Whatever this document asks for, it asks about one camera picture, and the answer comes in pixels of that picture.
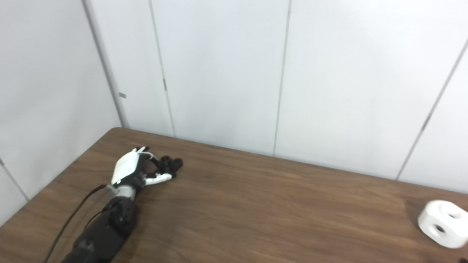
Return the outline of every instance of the white object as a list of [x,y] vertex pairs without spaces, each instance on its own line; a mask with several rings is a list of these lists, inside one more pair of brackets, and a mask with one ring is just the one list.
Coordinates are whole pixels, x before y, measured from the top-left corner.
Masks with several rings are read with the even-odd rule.
[[171,174],[157,175],[156,178],[146,178],[146,185],[162,183],[172,179]]
[[139,150],[134,148],[131,152],[120,157],[116,163],[114,174],[110,182],[115,184],[126,176],[131,175],[136,170],[140,154],[143,153],[145,149],[146,147],[141,147]]
[[424,234],[441,246],[461,248],[468,241],[468,212],[451,202],[428,202],[418,224]]
[[136,191],[130,185],[121,185],[117,188],[116,197],[128,197],[131,200],[135,200]]

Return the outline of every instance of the brown table surface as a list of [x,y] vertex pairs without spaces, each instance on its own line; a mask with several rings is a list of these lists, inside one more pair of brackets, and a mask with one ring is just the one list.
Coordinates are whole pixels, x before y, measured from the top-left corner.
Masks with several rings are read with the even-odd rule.
[[[416,226],[428,201],[467,209],[467,195],[115,128],[0,228],[0,262],[42,262],[76,205],[138,146],[183,158],[184,167],[139,195],[139,224],[113,263],[456,263],[468,256],[468,246],[441,247]],[[103,190],[89,199],[51,262],[110,197]]]

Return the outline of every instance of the robotic arm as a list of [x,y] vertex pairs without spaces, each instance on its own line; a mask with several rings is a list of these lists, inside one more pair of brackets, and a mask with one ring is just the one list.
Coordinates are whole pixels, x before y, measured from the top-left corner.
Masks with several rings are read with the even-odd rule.
[[[135,198],[147,185],[162,183],[176,176],[182,159],[163,156],[160,160],[148,147],[135,148],[116,164],[111,184],[115,196],[76,239],[72,251],[62,263],[109,263],[123,246],[136,225]],[[157,170],[144,172],[146,162]]]

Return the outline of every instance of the white cube block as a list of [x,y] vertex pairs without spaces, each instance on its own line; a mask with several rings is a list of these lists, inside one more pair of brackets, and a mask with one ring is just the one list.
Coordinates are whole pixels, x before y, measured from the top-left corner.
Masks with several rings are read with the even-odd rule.
[[418,224],[424,234],[441,246],[461,248],[468,242],[468,212],[451,202],[428,202]]

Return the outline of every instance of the white wall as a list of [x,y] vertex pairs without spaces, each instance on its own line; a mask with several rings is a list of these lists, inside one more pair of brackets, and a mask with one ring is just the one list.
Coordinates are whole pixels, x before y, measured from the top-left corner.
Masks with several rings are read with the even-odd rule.
[[468,36],[462,0],[91,1],[130,127],[391,179]]
[[148,0],[90,0],[128,128],[174,136]]
[[288,0],[153,0],[178,138],[272,155]]
[[468,2],[292,2],[276,156],[395,179],[468,36]]
[[[0,158],[32,198],[120,122],[80,0],[2,1],[0,35]],[[25,200],[0,185],[4,221]]]
[[400,180],[468,193],[467,117],[468,54],[465,51]]
[[27,202],[6,171],[0,166],[0,226]]

